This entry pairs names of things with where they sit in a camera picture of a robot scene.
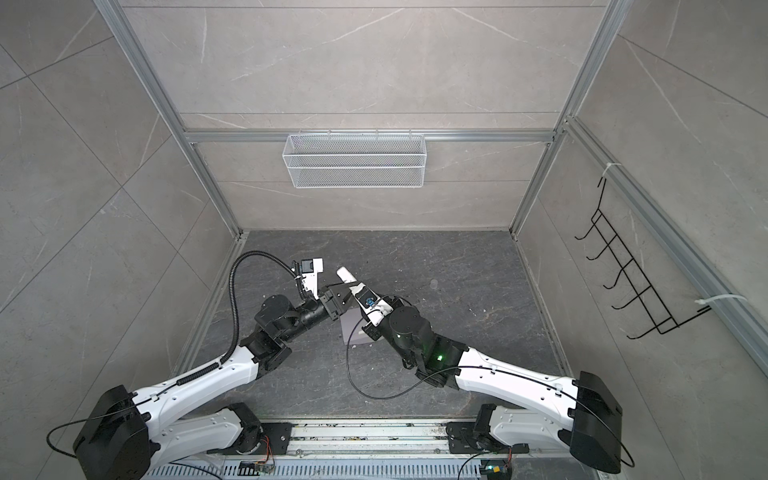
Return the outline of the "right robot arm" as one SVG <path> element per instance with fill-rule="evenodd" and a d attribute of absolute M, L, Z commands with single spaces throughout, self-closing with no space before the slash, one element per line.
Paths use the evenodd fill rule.
<path fill-rule="evenodd" d="M 622 442 L 623 409 L 598 375 L 556 377 L 498 361 L 434 333 L 413 306 L 362 307 L 360 313 L 363 331 L 386 339 L 417 385 L 481 393 L 538 413 L 555 427 L 553 440 L 595 470 L 618 474 L 635 466 Z"/>

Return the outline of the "grey purple envelope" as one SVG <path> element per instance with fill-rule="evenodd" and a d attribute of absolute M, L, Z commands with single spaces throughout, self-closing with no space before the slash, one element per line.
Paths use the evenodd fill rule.
<path fill-rule="evenodd" d="M 340 317 L 342 329 L 342 341 L 345 345 L 357 346 L 374 343 L 374 340 L 368 336 L 363 328 L 367 325 L 367 320 L 358 311 L 347 311 Z"/>

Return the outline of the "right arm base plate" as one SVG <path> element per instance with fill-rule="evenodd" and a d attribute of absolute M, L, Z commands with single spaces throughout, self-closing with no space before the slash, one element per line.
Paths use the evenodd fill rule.
<path fill-rule="evenodd" d="M 480 451 L 474 438 L 473 422 L 448 422 L 445 431 L 451 454 L 474 454 Z"/>

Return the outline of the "white glue stick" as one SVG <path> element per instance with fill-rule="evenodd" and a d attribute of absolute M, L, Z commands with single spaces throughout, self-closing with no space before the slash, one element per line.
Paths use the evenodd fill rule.
<path fill-rule="evenodd" d="M 346 267 L 340 267 L 336 274 L 342 283 L 350 289 L 357 288 L 360 285 L 360 282 Z"/>

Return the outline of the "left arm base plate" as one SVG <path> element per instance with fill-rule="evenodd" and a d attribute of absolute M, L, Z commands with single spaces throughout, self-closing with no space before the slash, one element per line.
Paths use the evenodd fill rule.
<path fill-rule="evenodd" d="M 290 422 L 267 422 L 261 424 L 261 433 L 258 437 L 256 448 L 252 455 L 265 457 L 267 444 L 272 455 L 284 456 L 287 454 L 291 440 L 293 424 Z"/>

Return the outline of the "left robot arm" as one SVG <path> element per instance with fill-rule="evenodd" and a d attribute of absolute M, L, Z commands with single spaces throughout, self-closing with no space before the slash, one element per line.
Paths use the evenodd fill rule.
<path fill-rule="evenodd" d="M 73 443 L 88 479 L 139 479 L 170 456 L 174 422 L 208 401 L 276 369 L 288 342 L 325 320 L 337 320 L 354 301 L 346 284 L 324 288 L 295 306 L 283 295 L 263 301 L 255 329 L 222 359 L 130 392 L 104 392 Z"/>

